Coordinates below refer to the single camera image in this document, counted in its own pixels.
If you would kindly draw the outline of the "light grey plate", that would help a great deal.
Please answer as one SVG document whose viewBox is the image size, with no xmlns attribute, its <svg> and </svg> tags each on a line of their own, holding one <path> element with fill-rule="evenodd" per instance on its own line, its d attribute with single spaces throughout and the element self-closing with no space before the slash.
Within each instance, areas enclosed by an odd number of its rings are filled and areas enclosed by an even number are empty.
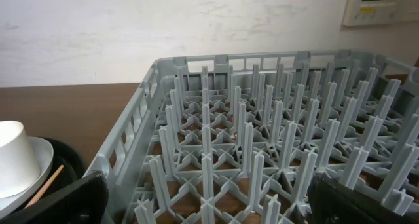
<svg viewBox="0 0 419 224">
<path fill-rule="evenodd" d="M 38 137 L 30 136 L 28 140 L 35 154 L 37 165 L 40 168 L 40 174 L 26 190 L 7 198 L 1 198 L 0 218 L 9 215 L 29 199 L 42 186 L 51 171 L 54 156 L 52 144 L 46 139 Z"/>
</svg>

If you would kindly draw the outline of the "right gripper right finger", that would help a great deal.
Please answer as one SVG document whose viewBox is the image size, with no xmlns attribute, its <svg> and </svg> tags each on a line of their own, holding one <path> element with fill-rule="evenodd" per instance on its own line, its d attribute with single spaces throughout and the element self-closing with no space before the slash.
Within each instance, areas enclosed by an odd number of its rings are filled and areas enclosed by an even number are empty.
<svg viewBox="0 0 419 224">
<path fill-rule="evenodd" d="M 415 224 L 418 219 L 402 216 L 376 200 L 351 190 L 326 175 L 314 175 L 308 188 L 308 202 L 315 223 Z"/>
</svg>

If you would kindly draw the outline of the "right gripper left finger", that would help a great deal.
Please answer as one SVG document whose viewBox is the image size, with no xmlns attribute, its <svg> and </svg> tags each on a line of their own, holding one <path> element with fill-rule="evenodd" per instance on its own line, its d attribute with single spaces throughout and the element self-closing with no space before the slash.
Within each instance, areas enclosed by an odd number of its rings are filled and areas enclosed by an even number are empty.
<svg viewBox="0 0 419 224">
<path fill-rule="evenodd" d="M 95 171 L 4 217 L 1 224 L 100 223 L 108 199 L 105 175 Z"/>
</svg>

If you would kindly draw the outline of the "cream plastic cup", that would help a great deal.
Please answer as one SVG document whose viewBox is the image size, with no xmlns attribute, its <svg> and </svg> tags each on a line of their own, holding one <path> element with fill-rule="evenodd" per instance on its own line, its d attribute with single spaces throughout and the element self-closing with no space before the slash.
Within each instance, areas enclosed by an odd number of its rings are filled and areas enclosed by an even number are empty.
<svg viewBox="0 0 419 224">
<path fill-rule="evenodd" d="M 39 174 L 24 125 L 18 121 L 1 121 L 1 198 L 26 190 Z"/>
</svg>

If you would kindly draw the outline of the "round black serving tray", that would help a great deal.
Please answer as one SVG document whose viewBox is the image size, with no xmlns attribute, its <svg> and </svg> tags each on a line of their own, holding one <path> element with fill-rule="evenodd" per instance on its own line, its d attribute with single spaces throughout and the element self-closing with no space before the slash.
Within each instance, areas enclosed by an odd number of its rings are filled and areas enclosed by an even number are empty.
<svg viewBox="0 0 419 224">
<path fill-rule="evenodd" d="M 52 176 L 60 165 L 63 165 L 64 168 L 41 199 L 50 196 L 51 194 L 82 178 L 84 172 L 86 171 L 85 160 L 74 147 L 53 138 L 43 137 L 43 139 L 50 142 L 54 149 L 52 168 L 47 176 L 47 179 Z"/>
</svg>

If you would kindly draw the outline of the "wooden chopstick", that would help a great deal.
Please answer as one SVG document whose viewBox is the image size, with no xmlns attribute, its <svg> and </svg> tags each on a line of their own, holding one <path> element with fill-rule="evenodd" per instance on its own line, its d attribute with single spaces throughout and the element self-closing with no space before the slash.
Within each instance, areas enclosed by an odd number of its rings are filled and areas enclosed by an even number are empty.
<svg viewBox="0 0 419 224">
<path fill-rule="evenodd" d="M 59 176 L 61 171 L 63 170 L 64 165 L 60 165 L 57 170 L 51 175 L 51 177 L 45 182 L 45 184 L 38 190 L 38 192 L 35 194 L 35 196 L 27 203 L 25 208 L 33 205 L 38 200 L 41 199 L 41 197 L 45 194 L 45 192 L 48 190 L 48 188 L 52 185 L 52 183 L 55 181 L 55 179 Z"/>
</svg>

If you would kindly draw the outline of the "white wall control panel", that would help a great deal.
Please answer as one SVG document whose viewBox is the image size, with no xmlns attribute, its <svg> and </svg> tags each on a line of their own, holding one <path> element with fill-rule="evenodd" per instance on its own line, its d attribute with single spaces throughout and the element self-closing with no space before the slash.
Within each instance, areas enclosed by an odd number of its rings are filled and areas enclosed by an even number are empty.
<svg viewBox="0 0 419 224">
<path fill-rule="evenodd" d="M 418 20 L 418 0 L 347 0 L 342 25 L 366 26 Z"/>
</svg>

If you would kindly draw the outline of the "grey dishwasher rack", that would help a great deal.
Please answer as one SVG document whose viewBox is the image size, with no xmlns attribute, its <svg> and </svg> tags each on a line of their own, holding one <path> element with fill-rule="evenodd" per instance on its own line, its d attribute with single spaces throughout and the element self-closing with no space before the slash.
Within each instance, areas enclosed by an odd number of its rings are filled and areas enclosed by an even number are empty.
<svg viewBox="0 0 419 224">
<path fill-rule="evenodd" d="M 102 223 L 308 223 L 322 175 L 418 221 L 418 69 L 356 50 L 156 60 L 88 167 Z"/>
</svg>

